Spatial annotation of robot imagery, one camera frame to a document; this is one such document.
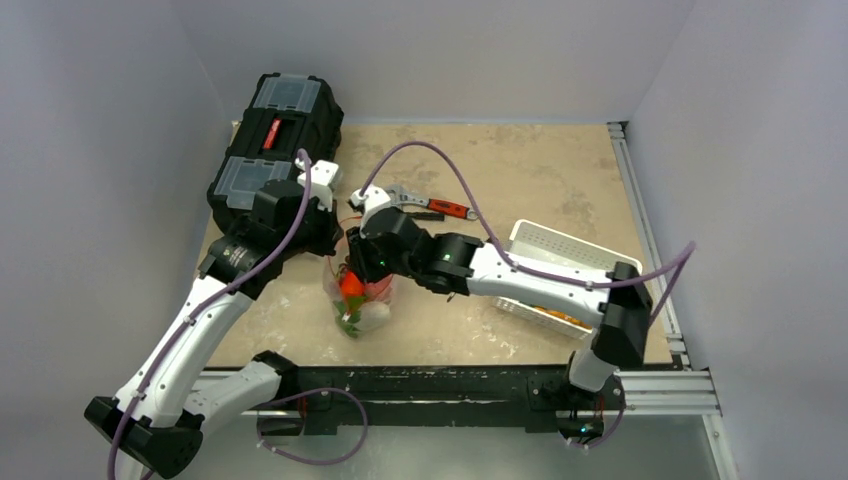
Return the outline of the red pink fruit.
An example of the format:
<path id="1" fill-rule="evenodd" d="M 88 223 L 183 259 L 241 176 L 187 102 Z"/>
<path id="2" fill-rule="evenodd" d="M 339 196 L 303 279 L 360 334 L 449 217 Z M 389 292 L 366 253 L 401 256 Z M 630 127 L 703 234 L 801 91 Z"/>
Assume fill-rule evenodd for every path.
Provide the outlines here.
<path id="1" fill-rule="evenodd" d="M 365 284 L 365 295 L 368 301 L 388 303 L 393 293 L 394 277 L 389 275 L 380 281 Z"/>

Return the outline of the orange carrot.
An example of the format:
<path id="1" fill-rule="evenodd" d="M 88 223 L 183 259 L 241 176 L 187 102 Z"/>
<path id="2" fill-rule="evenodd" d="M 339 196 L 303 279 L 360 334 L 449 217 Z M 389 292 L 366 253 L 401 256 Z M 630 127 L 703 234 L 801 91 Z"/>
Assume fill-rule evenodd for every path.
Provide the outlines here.
<path id="1" fill-rule="evenodd" d="M 365 285 L 350 270 L 346 270 L 340 274 L 338 286 L 344 298 L 363 297 L 366 293 Z"/>

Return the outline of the green bell pepper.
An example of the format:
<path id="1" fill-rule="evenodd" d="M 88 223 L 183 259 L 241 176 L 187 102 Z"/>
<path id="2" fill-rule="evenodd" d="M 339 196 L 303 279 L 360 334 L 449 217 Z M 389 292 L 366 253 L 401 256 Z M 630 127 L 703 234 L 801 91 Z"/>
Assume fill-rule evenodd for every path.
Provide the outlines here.
<path id="1" fill-rule="evenodd" d="M 358 322 L 361 317 L 361 307 L 366 302 L 367 299 L 365 296 L 334 300 L 333 306 L 336 311 L 336 319 L 347 322 Z"/>

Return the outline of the clear orange-zip bag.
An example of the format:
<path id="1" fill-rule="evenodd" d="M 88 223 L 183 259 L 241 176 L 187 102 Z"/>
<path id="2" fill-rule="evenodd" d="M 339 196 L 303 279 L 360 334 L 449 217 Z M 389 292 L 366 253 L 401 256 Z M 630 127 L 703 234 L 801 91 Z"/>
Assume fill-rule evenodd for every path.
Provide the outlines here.
<path id="1" fill-rule="evenodd" d="M 349 268 L 347 256 L 327 257 L 324 263 L 323 289 L 334 315 L 334 322 L 351 339 L 377 330 L 389 323 L 395 277 L 389 275 L 374 283 L 361 281 Z"/>

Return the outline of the white radish with leaves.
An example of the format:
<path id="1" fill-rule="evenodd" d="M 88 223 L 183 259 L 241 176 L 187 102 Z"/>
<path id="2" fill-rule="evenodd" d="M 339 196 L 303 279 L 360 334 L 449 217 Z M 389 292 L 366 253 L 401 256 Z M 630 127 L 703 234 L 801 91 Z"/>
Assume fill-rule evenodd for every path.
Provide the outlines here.
<path id="1" fill-rule="evenodd" d="M 352 338 L 361 333 L 376 330 L 391 319 L 390 305 L 383 302 L 371 301 L 362 304 L 354 313 L 343 317 L 342 326 L 347 335 Z"/>

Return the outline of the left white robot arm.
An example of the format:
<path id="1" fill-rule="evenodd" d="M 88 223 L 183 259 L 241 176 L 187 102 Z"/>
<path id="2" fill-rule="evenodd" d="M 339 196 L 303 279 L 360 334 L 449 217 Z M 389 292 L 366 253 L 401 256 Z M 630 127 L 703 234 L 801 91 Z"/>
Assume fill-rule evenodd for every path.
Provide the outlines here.
<path id="1" fill-rule="evenodd" d="M 251 407 L 284 409 L 299 392 L 296 368 L 260 353 L 199 392 L 193 386 L 236 321 L 301 253 L 333 253 L 341 236 L 333 181 L 270 180 L 249 212 L 213 241 L 177 317 L 138 371 L 112 396 L 96 396 L 85 419 L 110 443 L 110 479 L 170 479 L 203 440 Z"/>

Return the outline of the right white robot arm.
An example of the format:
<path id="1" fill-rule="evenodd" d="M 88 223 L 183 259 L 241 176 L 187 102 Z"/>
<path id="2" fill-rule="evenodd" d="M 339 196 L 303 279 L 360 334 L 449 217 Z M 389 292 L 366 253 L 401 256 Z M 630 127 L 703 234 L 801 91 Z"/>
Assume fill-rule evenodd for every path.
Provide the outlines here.
<path id="1" fill-rule="evenodd" d="M 595 333 L 569 362 L 564 399 L 584 407 L 615 369 L 643 365 L 653 300 L 638 268 L 569 268 L 498 251 L 493 242 L 459 233 L 432 235 L 390 207 L 345 233 L 349 267 L 363 282 L 390 275 L 438 295 L 503 297 L 562 312 Z"/>

